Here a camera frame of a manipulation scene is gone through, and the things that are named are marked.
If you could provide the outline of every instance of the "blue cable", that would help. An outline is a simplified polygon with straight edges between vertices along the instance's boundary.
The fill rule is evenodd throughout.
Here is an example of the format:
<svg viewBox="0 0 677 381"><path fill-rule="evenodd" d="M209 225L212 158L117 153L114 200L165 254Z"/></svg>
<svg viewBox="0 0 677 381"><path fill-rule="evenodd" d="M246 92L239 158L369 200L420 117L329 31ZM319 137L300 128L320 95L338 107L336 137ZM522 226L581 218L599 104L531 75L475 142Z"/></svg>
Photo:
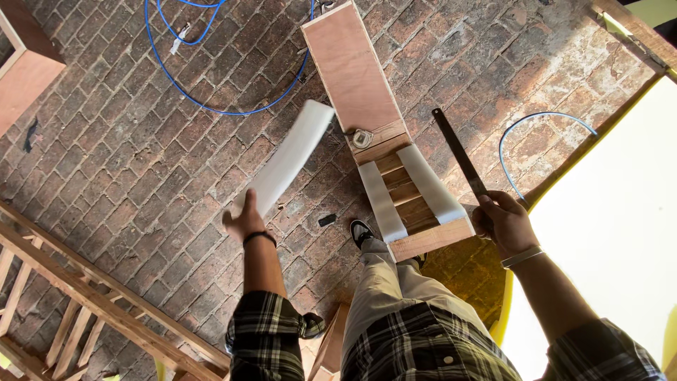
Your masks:
<svg viewBox="0 0 677 381"><path fill-rule="evenodd" d="M195 44L199 43L200 41L202 41L204 36L207 34L207 31L211 27L211 24L214 22L214 18L216 17L216 14L219 12L219 8L223 5L223 3L226 2L226 0L219 0L219 2L216 3L216 4L203 5L203 4L192 3L188 0L178 0L178 1L185 3L185 4L188 4L188 5L193 5L193 6L196 6L196 7L215 8L214 14L211 16L211 19L209 20L209 23L207 24L206 28L204 29L204 32L202 33L202 35L195 42L189 43L189 42L184 41L182 38L180 38L176 34L176 32L174 32L171 25L169 25L169 23L167 22L167 19L165 19L165 15L162 13L162 9L160 7L160 0L157 0L158 12L160 13L160 17L162 18L162 21L165 22L165 25L167 26L167 28L169 29L171 34L174 35L174 37L178 38L182 43L185 43L186 45L195 45ZM315 8L315 0L311 0L310 1L310 19L311 20L313 20L315 18L315 12L313 11L314 8ZM169 71L167 71L165 64L162 63L162 60L160 59L160 54L158 53L158 50L155 48L155 42L153 42L153 36L150 33L150 22L148 20L148 0L144 0L144 18L146 20L146 31L148 32L148 40L150 40L150 47L153 49L153 53L155 54L155 58L158 60L160 67L165 72L165 75L167 76L167 78L169 78L169 81L172 83L172 85L174 85L174 87L176 87L179 90L179 92L181 92L181 94L183 94L183 96L185 96L188 100L190 100L194 104L197 104L198 106L200 106L202 108L206 108L207 110L210 110L210 111L217 113L217 114L222 114L222 115L249 115L249 114L253 114L253 113L258 113L259 111L263 111L263 110L265 110L269 107L272 107L275 103L279 102L287 94L289 94L291 89L294 87L294 85L296 85L296 83L301 78L301 73L303 73L303 69L305 68L305 64L308 61L309 52L306 50L305 57L303 58L303 63L301 64L301 67L299 68L299 71L297 72L296 77L294 77L294 81L292 82L292 84L289 85L287 90L285 90L285 92L282 93L282 95L278 99L269 103L267 106L264 106L264 107L261 107L261 108L258 108L256 110L252 110L252 111L245 111L243 113L229 113L227 111L215 110L215 109L208 107L207 105L202 104L199 101L193 99L193 97L189 96L183 89L181 89L181 86L179 86L179 84L176 82L174 77L172 77L171 74L169 74Z"/></svg>
<svg viewBox="0 0 677 381"><path fill-rule="evenodd" d="M592 127L590 127L590 125L588 125L586 122L582 121L581 119L578 119L577 117L572 117L571 115L564 114L564 113L556 113L554 111L544 111L542 113L527 115L526 117L519 119L518 121L514 122L510 127L508 127L508 129L506 129L506 131L503 133L503 136L501 136L501 140L498 143L498 158L501 160L501 166L503 166L503 172L505 172L506 177L508 178L508 181L510 182L510 185L512 185L512 189L514 189L515 192L517 192L519 198L521 198L522 201L524 201L527 205L529 205L529 203L524 198L522 193L520 193L520 191L517 189L517 185L515 185L515 182L512 181L512 178L510 177L510 174L508 173L508 168L506 167L506 162L503 159L503 141L505 140L506 136L510 133L510 131L512 131L513 128L517 127L518 125L520 125L524 121L527 121L531 118L539 117L541 115L559 115L561 117L567 117L567 118L573 119L573 120L577 121L578 123L581 123L593 135L597 135L597 132L594 129L592 129Z"/></svg>

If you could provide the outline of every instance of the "rolled-up sleeve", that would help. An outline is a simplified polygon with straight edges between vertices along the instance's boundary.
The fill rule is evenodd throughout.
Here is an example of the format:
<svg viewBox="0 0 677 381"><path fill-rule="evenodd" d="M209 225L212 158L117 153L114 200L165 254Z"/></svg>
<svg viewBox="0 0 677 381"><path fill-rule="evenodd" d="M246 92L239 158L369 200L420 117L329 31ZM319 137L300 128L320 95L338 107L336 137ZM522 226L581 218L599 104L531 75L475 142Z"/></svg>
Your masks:
<svg viewBox="0 0 677 381"><path fill-rule="evenodd" d="M233 380L304 380L299 338L325 330L321 317L300 315L289 300L272 292L249 292L228 323L226 350Z"/></svg>
<svg viewBox="0 0 677 381"><path fill-rule="evenodd" d="M665 380L649 353L600 319L567 332L548 349L544 380Z"/></svg>

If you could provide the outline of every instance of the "silver bracelet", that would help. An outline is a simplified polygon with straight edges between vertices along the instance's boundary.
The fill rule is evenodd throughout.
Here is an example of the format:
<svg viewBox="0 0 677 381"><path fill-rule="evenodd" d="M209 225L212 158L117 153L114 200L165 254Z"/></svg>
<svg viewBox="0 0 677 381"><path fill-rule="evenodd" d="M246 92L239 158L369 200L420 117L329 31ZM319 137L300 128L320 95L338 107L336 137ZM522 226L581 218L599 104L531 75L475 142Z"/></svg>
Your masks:
<svg viewBox="0 0 677 381"><path fill-rule="evenodd" d="M501 261L501 266L508 270L511 266L514 266L523 260L529 259L533 256L537 256L538 254L545 254L543 249L540 246L532 247L531 249L521 252L520 254L517 254L516 256L511 256L510 258L506 260Z"/></svg>

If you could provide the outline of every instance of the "white foam strip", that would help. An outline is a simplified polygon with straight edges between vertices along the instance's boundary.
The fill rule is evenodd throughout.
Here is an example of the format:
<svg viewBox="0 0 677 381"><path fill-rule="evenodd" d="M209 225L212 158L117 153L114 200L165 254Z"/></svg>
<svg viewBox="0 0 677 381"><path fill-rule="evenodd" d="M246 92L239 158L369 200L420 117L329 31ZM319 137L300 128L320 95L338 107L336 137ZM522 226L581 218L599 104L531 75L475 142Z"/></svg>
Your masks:
<svg viewBox="0 0 677 381"><path fill-rule="evenodd" d="M239 216L247 189L257 192L257 210L264 216L289 187L310 154L320 142L334 117L334 109L314 100L306 100L289 135L278 150L254 176L254 180L233 200L231 213Z"/></svg>
<svg viewBox="0 0 677 381"><path fill-rule="evenodd" d="M383 241L390 243L407 237L407 229L399 218L395 204L393 204L390 193L388 193L388 188L385 187L383 177L376 167L376 162L370 161L357 167L357 170L359 176L362 177L369 203L372 204Z"/></svg>
<svg viewBox="0 0 677 381"><path fill-rule="evenodd" d="M465 209L444 187L415 144L399 150L397 156L440 224L468 218Z"/></svg>

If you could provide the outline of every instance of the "leg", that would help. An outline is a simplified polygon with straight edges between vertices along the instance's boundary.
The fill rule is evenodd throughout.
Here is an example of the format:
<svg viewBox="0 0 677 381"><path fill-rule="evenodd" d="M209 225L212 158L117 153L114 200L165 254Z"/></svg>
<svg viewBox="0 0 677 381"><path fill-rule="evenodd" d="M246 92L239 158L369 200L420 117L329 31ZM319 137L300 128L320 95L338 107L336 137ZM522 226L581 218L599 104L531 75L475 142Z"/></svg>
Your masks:
<svg viewBox="0 0 677 381"><path fill-rule="evenodd" d="M413 304L412 301L402 300L396 265L388 247L375 239L368 227L363 222L362 224L364 231L351 226L353 239L362 250L359 260L364 264L364 270L345 324L342 350L344 355L373 322Z"/></svg>
<svg viewBox="0 0 677 381"><path fill-rule="evenodd" d="M397 263L399 287L404 298L428 302L430 305L447 310L461 319L472 323L477 329L491 338L489 331L477 316L475 309L468 303L453 295L448 288L435 279L420 274L418 262L407 259Z"/></svg>

